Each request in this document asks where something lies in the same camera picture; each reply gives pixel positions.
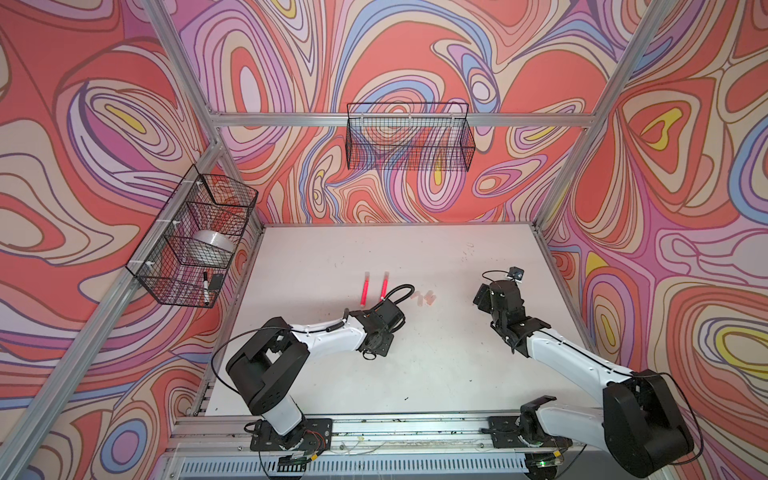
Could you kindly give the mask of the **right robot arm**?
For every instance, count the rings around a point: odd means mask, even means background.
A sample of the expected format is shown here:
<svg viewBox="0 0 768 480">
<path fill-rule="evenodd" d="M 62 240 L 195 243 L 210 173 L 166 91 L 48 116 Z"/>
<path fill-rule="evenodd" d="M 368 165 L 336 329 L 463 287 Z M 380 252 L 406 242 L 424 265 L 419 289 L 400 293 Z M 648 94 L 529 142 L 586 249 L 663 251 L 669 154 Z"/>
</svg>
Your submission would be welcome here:
<svg viewBox="0 0 768 480">
<path fill-rule="evenodd" d="M 529 447 L 560 439 L 591 445 L 636 478 L 695 460 L 694 437 L 669 374 L 637 372 L 572 343 L 527 314 L 513 278 L 481 284 L 473 303 L 490 315 L 491 329 L 512 352 L 558 372 L 598 403 L 572 407 L 542 395 L 523 404 L 516 418 L 490 418 L 492 436 L 513 436 Z"/>
</svg>

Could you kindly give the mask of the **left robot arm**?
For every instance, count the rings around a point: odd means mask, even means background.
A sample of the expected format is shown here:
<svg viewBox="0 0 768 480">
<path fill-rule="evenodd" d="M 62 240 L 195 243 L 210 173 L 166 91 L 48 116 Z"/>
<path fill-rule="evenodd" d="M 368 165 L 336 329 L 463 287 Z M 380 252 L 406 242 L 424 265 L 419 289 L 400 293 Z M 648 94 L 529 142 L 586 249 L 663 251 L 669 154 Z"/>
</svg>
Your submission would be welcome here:
<svg viewBox="0 0 768 480">
<path fill-rule="evenodd" d="M 310 360 L 358 352 L 366 360 L 388 355 L 395 333 L 406 323 L 396 302 L 383 299 L 370 309 L 345 310 L 342 317 L 310 325 L 281 317 L 243 335 L 245 343 L 224 363 L 219 384 L 237 393 L 258 419 L 246 431 L 251 449 L 320 454 L 331 444 L 333 421 L 306 418 L 290 389 Z"/>
</svg>

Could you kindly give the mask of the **pink highlighter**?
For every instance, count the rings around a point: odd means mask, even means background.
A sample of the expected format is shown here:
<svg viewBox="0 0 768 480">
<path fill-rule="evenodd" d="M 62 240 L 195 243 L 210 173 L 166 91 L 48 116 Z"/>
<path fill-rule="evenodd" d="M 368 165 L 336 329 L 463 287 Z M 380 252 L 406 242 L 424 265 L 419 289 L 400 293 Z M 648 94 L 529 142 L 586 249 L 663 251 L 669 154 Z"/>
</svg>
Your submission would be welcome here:
<svg viewBox="0 0 768 480">
<path fill-rule="evenodd" d="M 366 271 L 364 274 L 364 280 L 361 288 L 361 295 L 360 295 L 360 302 L 359 302 L 359 305 L 362 309 L 364 309 L 367 304 L 369 285 L 370 285 L 370 272 Z"/>
<path fill-rule="evenodd" d="M 388 287 L 389 287 L 389 277 L 390 272 L 385 271 L 382 278 L 382 284 L 381 284 L 381 290 L 380 290 L 380 300 L 384 300 L 387 293 L 388 293 Z"/>
</svg>

